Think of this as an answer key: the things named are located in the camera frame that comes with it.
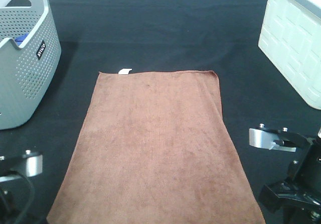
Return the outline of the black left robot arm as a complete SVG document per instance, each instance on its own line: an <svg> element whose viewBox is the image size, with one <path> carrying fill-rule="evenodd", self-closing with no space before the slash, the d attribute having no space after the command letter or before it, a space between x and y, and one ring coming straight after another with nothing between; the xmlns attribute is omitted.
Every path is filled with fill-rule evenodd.
<svg viewBox="0 0 321 224"><path fill-rule="evenodd" d="M42 152L1 155L1 223L47 223L45 217L32 214L36 197L32 178L42 172Z"/></svg>

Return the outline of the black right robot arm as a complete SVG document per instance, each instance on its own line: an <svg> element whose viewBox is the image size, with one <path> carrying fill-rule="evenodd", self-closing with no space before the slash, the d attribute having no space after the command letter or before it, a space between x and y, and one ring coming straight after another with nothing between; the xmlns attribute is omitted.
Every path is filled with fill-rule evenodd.
<svg viewBox="0 0 321 224"><path fill-rule="evenodd" d="M304 136L260 124L249 129L249 145L287 152L302 150L301 157L290 162L284 180L262 187L259 201L271 213L282 210L283 223L320 223L320 134Z"/></svg>

